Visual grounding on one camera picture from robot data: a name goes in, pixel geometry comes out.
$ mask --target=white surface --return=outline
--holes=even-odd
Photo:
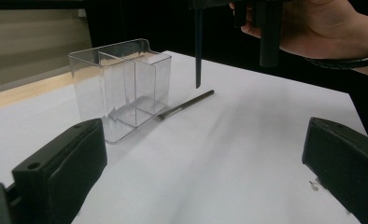
[[[346,93],[172,55],[169,105],[215,94],[169,119],[152,119],[117,145],[73,223],[359,223],[301,162],[308,121],[365,133]],[[79,122],[74,88],[0,109],[0,182]]]

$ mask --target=robotic arm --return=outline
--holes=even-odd
[[[260,66],[275,67],[279,61],[283,1],[285,0],[189,0],[190,8],[195,9],[196,88],[201,83],[203,8],[219,7],[234,2],[234,25],[240,27],[246,24],[246,6],[247,3],[251,3],[254,12],[253,25],[262,30]]]

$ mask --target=clear plastic container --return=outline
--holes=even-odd
[[[115,143],[167,106],[171,56],[136,39],[68,55],[82,120],[101,118]]]

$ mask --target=finger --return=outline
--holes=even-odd
[[[253,10],[248,9],[248,13],[246,14],[246,21],[253,21]]]
[[[261,37],[261,29],[253,27],[250,21],[247,21],[244,26],[240,27],[240,29],[245,34],[252,35],[258,38]]]

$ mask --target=black metal rod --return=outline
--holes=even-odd
[[[197,96],[189,101],[187,101],[186,103],[182,104],[182,105],[178,105],[170,110],[167,110],[165,112],[163,112],[162,114],[158,115],[158,118],[160,119],[167,119],[169,118],[170,116],[176,114],[177,112],[189,107],[190,105],[194,105],[200,101],[202,101],[203,99],[205,99],[206,97],[208,96],[211,96],[214,94],[214,91],[208,91],[208,92],[205,92],[204,94],[200,95],[200,96]]]
[[[279,64],[280,23],[283,3],[281,1],[267,1],[265,4],[261,33],[260,66],[275,67]]]
[[[196,62],[196,89],[201,86],[202,73],[202,41],[204,29],[204,10],[195,9],[195,62]]]

